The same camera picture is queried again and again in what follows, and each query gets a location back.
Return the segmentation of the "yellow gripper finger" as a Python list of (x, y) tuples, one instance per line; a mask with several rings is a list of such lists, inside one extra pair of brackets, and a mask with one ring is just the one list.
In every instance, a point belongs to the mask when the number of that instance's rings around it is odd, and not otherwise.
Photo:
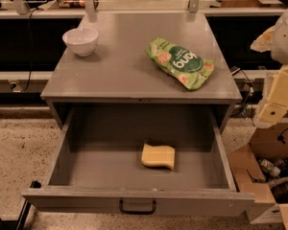
[(251, 49), (253, 51), (263, 53), (271, 50), (272, 46), (272, 35), (275, 27), (268, 28), (263, 34), (261, 34), (252, 44)]
[(288, 74), (280, 69), (268, 73), (264, 80), (263, 97), (255, 110), (256, 127), (268, 128), (280, 122), (288, 112)]

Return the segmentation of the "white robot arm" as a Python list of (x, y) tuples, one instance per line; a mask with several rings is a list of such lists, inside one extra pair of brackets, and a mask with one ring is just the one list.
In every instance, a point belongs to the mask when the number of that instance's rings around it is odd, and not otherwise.
[(288, 9), (251, 44), (251, 49), (260, 53), (270, 51), (272, 59), (281, 64), (275, 74), (266, 76), (263, 98), (255, 110), (254, 124), (268, 128), (288, 112)]

